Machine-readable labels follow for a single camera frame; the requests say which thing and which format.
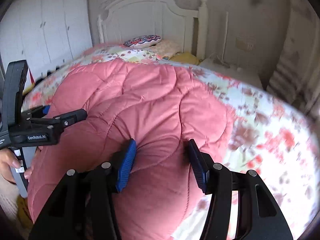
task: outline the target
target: curtain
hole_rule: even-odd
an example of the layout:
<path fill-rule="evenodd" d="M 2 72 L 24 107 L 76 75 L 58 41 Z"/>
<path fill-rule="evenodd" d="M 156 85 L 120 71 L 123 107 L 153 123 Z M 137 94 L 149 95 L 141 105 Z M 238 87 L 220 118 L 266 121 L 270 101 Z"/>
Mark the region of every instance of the curtain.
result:
<path fill-rule="evenodd" d="M 291 0 L 284 48 L 267 91 L 320 116 L 320 19 L 308 0 Z"/>

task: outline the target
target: bolt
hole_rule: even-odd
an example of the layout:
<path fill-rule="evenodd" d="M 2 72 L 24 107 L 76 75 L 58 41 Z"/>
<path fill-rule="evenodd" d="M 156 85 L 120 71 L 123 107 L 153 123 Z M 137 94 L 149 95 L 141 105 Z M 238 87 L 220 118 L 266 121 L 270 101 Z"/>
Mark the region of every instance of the bolt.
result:
<path fill-rule="evenodd" d="M 105 163 L 101 164 L 101 167 L 104 168 L 104 169 L 108 169 L 108 168 L 111 167 L 111 163 L 105 162 Z"/>
<path fill-rule="evenodd" d="M 213 167 L 216 169 L 216 170 L 221 170 L 222 169 L 222 165 L 220 163 L 215 163 L 213 165 Z"/>
<path fill-rule="evenodd" d="M 254 170 L 249 170 L 249 175 L 251 175 L 252 177 L 257 176 L 257 172 Z"/>
<path fill-rule="evenodd" d="M 68 170 L 67 171 L 67 175 L 68 176 L 73 176 L 76 173 L 76 171 L 74 169 Z"/>

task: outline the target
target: white wardrobe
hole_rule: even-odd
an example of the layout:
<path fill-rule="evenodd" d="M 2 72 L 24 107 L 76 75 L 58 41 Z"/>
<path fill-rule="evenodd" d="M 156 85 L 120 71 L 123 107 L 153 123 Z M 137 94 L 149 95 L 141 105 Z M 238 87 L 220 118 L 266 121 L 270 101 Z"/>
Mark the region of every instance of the white wardrobe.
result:
<path fill-rule="evenodd" d="M 16 0 L 0 22 L 4 70 L 26 59 L 35 80 L 90 47 L 87 0 Z"/>

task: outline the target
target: quilted fabric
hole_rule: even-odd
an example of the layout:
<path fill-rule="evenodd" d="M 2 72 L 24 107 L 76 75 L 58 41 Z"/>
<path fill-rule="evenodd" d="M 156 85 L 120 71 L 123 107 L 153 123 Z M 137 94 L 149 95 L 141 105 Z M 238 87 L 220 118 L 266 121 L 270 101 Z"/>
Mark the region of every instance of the quilted fabric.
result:
<path fill-rule="evenodd" d="M 184 143 L 222 162 L 232 112 L 191 71 L 114 61 L 80 66 L 58 87 L 48 116 L 84 108 L 88 117 L 65 129 L 60 143 L 34 159 L 28 186 L 33 221 L 69 169 L 90 170 L 129 138 L 137 155 L 127 187 L 114 195 L 122 239 L 169 239 L 202 197 Z"/>

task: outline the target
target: floral bedspread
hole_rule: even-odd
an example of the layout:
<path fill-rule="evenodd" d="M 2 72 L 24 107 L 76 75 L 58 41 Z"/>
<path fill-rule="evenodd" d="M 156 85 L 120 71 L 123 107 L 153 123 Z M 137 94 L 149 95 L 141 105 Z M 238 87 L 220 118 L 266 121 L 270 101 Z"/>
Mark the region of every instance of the floral bedspread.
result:
<path fill-rule="evenodd" d="M 279 204 L 297 239 L 319 210 L 319 146 L 309 120 L 292 106 L 263 90 L 199 66 L 158 60 L 146 49 L 123 47 L 92 49 L 65 65 L 36 86 L 25 98 L 23 109 L 50 104 L 52 96 L 69 72 L 81 65 L 121 58 L 145 64 L 182 66 L 208 84 L 218 100 L 235 113 L 232 137 L 223 164 L 232 171 L 254 169 Z M 200 238 L 211 196 L 204 196 L 193 212 L 172 234 L 174 239 Z M 237 193 L 232 196 L 228 239 L 236 232 Z"/>

